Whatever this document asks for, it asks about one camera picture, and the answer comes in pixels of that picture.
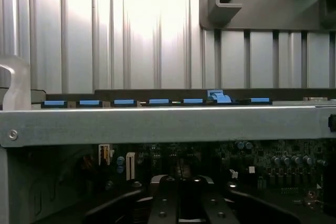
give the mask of screw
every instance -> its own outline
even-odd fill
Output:
[[[106,190],[106,191],[109,191],[109,190],[112,189],[112,187],[113,187],[113,182],[110,181],[110,180],[107,181],[106,184],[105,184],[105,190]]]
[[[167,216],[166,212],[160,212],[159,217],[165,218]]]
[[[11,130],[8,134],[8,137],[12,141],[16,140],[17,139],[17,131],[16,130]]]
[[[224,214],[223,212],[219,212],[219,213],[218,213],[218,217],[220,217],[220,218],[224,218],[224,217],[225,217],[225,214]]]
[[[235,184],[235,183],[233,183],[233,182],[229,182],[229,183],[227,183],[228,184],[228,186],[230,187],[230,188],[236,188],[237,187],[237,185]]]
[[[132,186],[133,187],[140,187],[142,185],[141,185],[141,183],[139,181],[135,181]]]

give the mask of plastic mount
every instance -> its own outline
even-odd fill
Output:
[[[336,0],[199,0],[207,30],[336,29]]]

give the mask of ribbed metal panel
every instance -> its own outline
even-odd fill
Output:
[[[0,53],[48,93],[335,87],[335,34],[204,31],[198,0],[0,1]]]

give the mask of motherboard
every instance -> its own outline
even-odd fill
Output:
[[[334,196],[323,192],[335,183],[329,169],[335,152],[335,140],[277,140],[100,145],[98,156],[107,188],[130,179],[149,183],[160,174],[204,175],[216,184],[237,181],[328,211]]]

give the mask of metal rail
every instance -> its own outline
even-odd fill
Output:
[[[2,147],[336,138],[336,106],[202,106],[0,112]]]

